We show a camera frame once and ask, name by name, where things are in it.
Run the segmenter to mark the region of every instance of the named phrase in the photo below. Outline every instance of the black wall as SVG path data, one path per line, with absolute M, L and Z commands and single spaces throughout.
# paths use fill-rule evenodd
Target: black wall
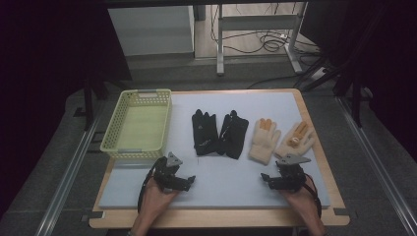
M 19 192 L 86 78 L 131 80 L 102 6 L 0 5 L 0 210 Z

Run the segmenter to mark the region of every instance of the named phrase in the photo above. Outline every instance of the green plastic basket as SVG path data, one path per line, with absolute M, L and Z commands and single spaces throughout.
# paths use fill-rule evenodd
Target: green plastic basket
M 164 156 L 171 106 L 169 89 L 122 91 L 100 150 L 124 159 Z

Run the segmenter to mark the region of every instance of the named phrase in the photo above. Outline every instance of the white cabinet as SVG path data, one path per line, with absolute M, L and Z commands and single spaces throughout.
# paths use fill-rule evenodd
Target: white cabinet
M 125 56 L 194 51 L 192 6 L 109 9 Z

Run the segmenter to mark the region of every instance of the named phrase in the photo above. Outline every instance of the metal frame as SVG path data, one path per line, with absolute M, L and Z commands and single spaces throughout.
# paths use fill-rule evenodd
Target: metal frame
M 224 75 L 223 32 L 233 30 L 292 30 L 284 48 L 296 74 L 302 69 L 294 53 L 294 44 L 303 21 L 307 3 L 302 2 L 296 15 L 278 16 L 233 16 L 223 17 L 222 5 L 218 5 L 217 74 Z

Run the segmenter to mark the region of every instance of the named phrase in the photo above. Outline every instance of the wooden border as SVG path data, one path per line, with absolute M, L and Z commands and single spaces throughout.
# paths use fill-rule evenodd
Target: wooden border
M 253 90 L 199 90 L 174 91 L 172 94 L 196 93 L 254 93 L 254 92 L 292 92 L 300 110 L 301 117 L 314 127 L 304 99 L 298 89 L 253 89 Z M 345 208 L 343 199 L 338 191 L 328 161 L 317 134 L 313 151 L 328 189 L 330 206 L 323 209 L 322 221 L 325 225 L 346 225 L 350 221 L 348 215 L 335 215 L 335 208 Z M 137 211 L 135 209 L 101 209 L 98 204 L 104 187 L 113 169 L 114 160 L 110 159 L 104 174 L 100 190 L 92 211 L 103 211 L 103 218 L 92 218 L 89 225 L 92 228 L 130 228 Z M 199 227 L 293 227 L 304 225 L 301 218 L 291 208 L 280 209 L 168 209 L 153 224 L 154 228 L 199 228 Z

